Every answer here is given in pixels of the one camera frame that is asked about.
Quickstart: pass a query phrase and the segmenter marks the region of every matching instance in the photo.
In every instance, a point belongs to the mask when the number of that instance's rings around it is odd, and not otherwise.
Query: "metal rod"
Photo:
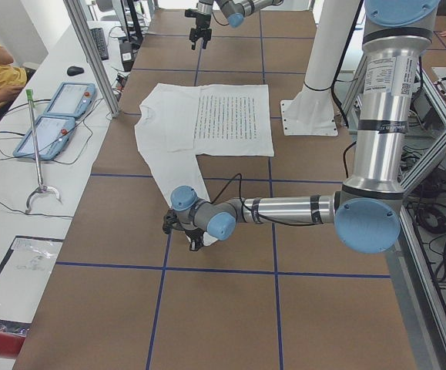
[[[442,337],[444,343],[444,349],[446,351],[446,316],[438,293],[430,279],[430,271],[424,260],[421,246],[417,241],[414,229],[411,225],[411,217],[404,207],[401,209],[401,226],[406,236],[407,245],[413,258],[414,266],[416,267],[418,277],[421,280],[421,285],[424,290],[424,294],[428,300],[428,304],[431,309],[431,314],[437,324],[437,329]]]
[[[41,173],[41,157],[39,156],[38,148],[38,136],[36,134],[36,122],[35,122],[35,103],[32,99],[32,90],[27,89],[25,91],[28,97],[28,107],[29,116],[31,117],[31,132],[32,132],[32,143],[35,149],[35,162],[36,162],[36,173],[38,174],[38,186],[40,190],[43,190],[43,176]]]
[[[330,224],[334,222],[334,196],[246,199],[241,210],[245,222]]]
[[[79,39],[79,42],[86,54],[86,58],[91,66],[92,73],[96,78],[99,90],[103,98],[106,101],[106,105],[112,115],[116,117],[119,115],[118,101],[113,94],[112,87],[109,83],[108,76],[106,75],[105,68],[99,58],[98,50],[92,40],[89,27],[87,25],[86,16],[82,10],[82,6],[79,0],[63,0],[67,12],[69,13],[70,20],[75,29],[75,34]]]
[[[404,197],[407,197],[438,166],[444,159],[445,154],[446,129],[401,181],[401,186],[404,188]]]
[[[153,3],[152,0],[147,0],[147,7],[149,8],[149,17],[150,17],[151,19],[153,19],[154,11],[156,10],[156,8],[158,8],[158,7],[156,6],[156,3],[157,3],[157,2],[154,2],[154,3]]]

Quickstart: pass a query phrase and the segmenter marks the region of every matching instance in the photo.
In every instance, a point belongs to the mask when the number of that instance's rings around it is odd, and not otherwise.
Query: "silver robot arm segment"
[[[364,98],[354,172],[343,182],[341,192],[332,197],[233,199],[213,205],[199,199],[193,189],[182,187],[172,194],[176,219],[172,225],[177,223],[177,230],[185,232],[207,231],[225,240],[236,222],[334,223],[339,238],[356,251],[377,253],[391,247],[401,230],[398,214],[404,190],[397,174],[408,129],[411,88],[418,58],[431,43],[438,3],[365,2]]]

